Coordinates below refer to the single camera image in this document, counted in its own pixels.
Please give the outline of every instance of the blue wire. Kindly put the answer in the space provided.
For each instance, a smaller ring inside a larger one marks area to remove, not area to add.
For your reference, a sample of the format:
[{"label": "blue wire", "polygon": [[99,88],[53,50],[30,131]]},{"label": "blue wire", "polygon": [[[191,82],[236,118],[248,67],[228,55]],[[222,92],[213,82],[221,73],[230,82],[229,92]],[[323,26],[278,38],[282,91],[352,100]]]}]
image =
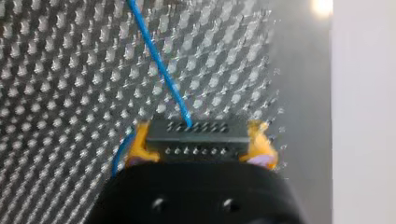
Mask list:
[{"label": "blue wire", "polygon": [[121,145],[119,146],[119,149],[116,152],[116,155],[113,158],[112,162],[112,167],[111,167],[111,176],[114,177],[117,174],[117,171],[119,170],[119,162],[122,153],[125,151],[125,148],[127,148],[131,143],[134,141],[134,133],[130,133],[127,135],[123,140]]},{"label": "blue wire", "polygon": [[127,0],[127,3],[131,8],[132,12],[134,13],[134,19],[136,20],[137,26],[139,27],[143,39],[145,40],[145,43],[148,46],[152,59],[157,64],[160,74],[163,75],[163,79],[165,79],[166,85],[168,86],[170,92],[172,92],[173,97],[176,99],[180,107],[181,117],[183,117],[183,119],[186,121],[187,126],[191,127],[192,121],[191,121],[190,112],[187,109],[186,105],[184,104],[183,98],[181,98],[180,94],[178,93],[175,82],[169,76],[168,71],[165,68],[165,65],[163,64],[163,61],[161,59],[160,54],[158,53],[157,48],[155,47],[154,43],[151,41],[151,36],[149,35],[149,29],[146,27],[142,14],[140,13],[139,8],[136,5],[136,1]]}]

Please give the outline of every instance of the perforated metal surface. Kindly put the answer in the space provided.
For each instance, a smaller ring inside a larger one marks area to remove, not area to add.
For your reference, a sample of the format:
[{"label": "perforated metal surface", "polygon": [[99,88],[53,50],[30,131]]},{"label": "perforated metal surface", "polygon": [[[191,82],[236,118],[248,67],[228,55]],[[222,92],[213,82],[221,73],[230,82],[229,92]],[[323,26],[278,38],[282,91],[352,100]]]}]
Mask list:
[{"label": "perforated metal surface", "polygon": [[[267,2],[139,6],[194,117],[283,113]],[[124,0],[1,1],[0,29],[0,223],[82,222],[121,138],[177,106]]]}]

